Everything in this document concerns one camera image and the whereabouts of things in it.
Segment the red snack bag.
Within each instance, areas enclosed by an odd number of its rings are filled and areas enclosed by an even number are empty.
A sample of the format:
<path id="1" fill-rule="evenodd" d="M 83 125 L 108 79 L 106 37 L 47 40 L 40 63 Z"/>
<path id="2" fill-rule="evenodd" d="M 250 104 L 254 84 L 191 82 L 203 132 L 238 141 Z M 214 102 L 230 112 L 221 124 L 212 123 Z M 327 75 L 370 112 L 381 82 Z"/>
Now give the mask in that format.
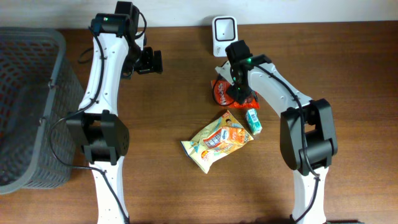
<path id="1" fill-rule="evenodd" d="M 214 97 L 217 103 L 221 106 L 227 106 L 228 108 L 236 109 L 259 109 L 260 105 L 255 99 L 254 95 L 249 95 L 243 104 L 239 104 L 234 101 L 232 97 L 227 94 L 227 89 L 231 84 L 226 80 L 212 80 L 211 87 L 214 89 Z"/>

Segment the teal tissue pack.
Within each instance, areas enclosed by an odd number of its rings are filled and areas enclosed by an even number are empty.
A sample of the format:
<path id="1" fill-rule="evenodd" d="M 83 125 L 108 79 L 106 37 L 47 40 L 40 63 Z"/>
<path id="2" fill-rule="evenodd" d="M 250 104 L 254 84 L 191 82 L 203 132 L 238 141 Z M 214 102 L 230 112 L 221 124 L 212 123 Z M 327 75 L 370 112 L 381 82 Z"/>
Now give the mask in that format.
<path id="1" fill-rule="evenodd" d="M 260 134 L 262 131 L 262 125 L 257 117 L 257 111 L 252 108 L 246 111 L 246 121 L 251 129 L 253 135 Z"/>

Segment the yellow snack bag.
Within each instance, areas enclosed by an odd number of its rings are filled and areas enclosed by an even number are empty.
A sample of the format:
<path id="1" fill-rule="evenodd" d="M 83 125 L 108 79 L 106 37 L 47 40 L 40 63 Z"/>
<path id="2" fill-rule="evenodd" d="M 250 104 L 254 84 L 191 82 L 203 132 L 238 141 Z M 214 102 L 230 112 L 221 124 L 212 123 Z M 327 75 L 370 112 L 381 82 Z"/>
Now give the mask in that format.
<path id="1" fill-rule="evenodd" d="M 204 145 L 203 139 L 211 136 L 222 126 L 244 128 L 242 124 L 229 111 L 226 111 L 218 119 L 214 120 L 212 123 L 200 130 L 191 140 L 181 142 L 181 145 L 186 155 L 190 159 L 192 159 L 206 174 L 209 172 L 210 167 L 214 162 L 226 157 L 227 155 L 231 154 L 234 151 L 237 151 L 247 144 L 246 143 L 243 146 L 233 146 L 232 144 L 227 144 L 224 147 L 208 149 Z"/>

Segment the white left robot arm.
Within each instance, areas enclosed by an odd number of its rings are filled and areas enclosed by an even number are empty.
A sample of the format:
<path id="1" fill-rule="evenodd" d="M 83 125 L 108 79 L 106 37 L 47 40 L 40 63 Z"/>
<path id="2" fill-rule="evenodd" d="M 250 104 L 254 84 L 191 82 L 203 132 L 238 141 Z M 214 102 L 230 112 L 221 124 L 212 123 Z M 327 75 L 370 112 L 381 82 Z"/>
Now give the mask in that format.
<path id="1" fill-rule="evenodd" d="M 123 162 L 129 149 L 129 129 L 118 116 L 121 79 L 133 73 L 162 73 L 162 54 L 146 45 L 138 30 L 143 13 L 129 1 L 119 1 L 112 14 L 91 20 L 93 60 L 88 85 L 78 111 L 66 118 L 86 169 L 93 174 L 98 223 L 129 223 L 124 202 Z"/>

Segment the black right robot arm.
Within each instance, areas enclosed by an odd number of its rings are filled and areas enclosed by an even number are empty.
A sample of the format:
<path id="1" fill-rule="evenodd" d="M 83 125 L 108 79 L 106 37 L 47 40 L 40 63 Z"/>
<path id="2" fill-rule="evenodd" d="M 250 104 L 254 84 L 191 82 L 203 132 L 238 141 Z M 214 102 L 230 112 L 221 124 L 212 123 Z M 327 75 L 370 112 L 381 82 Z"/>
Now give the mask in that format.
<path id="1" fill-rule="evenodd" d="M 238 102 L 256 92 L 280 118 L 280 153 L 294 175 L 293 223 L 326 223 L 326 176 L 338 152 L 331 105 L 313 100 L 290 84 L 264 54 L 253 55 L 245 41 L 230 43 L 216 71 L 232 84 Z"/>

